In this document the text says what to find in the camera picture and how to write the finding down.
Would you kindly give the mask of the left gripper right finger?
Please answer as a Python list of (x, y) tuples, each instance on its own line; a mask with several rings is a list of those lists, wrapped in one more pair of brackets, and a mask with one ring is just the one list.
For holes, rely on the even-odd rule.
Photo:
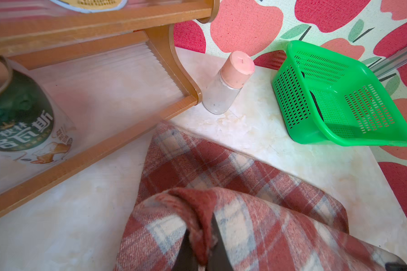
[(211, 247), (206, 271), (233, 271), (215, 215), (211, 219), (214, 244)]

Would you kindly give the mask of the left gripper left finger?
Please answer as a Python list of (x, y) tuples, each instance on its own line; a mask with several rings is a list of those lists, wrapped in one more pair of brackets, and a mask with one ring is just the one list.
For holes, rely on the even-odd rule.
[(190, 240), (189, 240), (189, 230), (185, 231), (185, 235), (176, 257), (172, 271), (198, 271), (199, 264), (197, 258), (193, 252)]

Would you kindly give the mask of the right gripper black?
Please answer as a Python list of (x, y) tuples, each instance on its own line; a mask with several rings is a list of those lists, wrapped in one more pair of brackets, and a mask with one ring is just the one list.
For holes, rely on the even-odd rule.
[(407, 271), (407, 264), (401, 263), (386, 263), (386, 271)]

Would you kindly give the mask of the red plaid skirt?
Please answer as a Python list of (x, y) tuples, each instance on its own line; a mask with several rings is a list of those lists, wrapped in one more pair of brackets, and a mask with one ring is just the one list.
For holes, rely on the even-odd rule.
[(261, 161), (160, 123), (117, 271), (171, 271), (185, 231), (205, 271), (215, 215), (234, 271), (385, 271), (404, 261), (349, 233), (344, 206)]

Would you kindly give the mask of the green plastic basket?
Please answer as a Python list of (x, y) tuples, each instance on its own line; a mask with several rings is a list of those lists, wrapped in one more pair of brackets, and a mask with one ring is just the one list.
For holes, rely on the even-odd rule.
[(303, 41), (290, 41), (286, 55), (272, 88), (295, 142), (407, 147), (407, 122), (366, 65)]

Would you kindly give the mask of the black skirt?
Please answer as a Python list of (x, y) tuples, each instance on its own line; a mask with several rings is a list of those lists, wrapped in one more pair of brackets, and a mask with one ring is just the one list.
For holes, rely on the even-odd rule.
[[(304, 73), (303, 71), (301, 71), (301, 74), (302, 74), (303, 78), (305, 78), (305, 73)], [(310, 91), (310, 94), (311, 94), (311, 96), (312, 96), (312, 98), (313, 98), (314, 104), (315, 104), (315, 106), (316, 106), (316, 108), (317, 108), (317, 111), (318, 111), (318, 113), (319, 113), (319, 115), (320, 115), (322, 121), (324, 121), (324, 117), (323, 117), (323, 115), (322, 115), (321, 109), (320, 109), (320, 107), (319, 107), (319, 105), (318, 105), (318, 102), (317, 102), (317, 99), (316, 99), (314, 93), (313, 93), (312, 91)]]

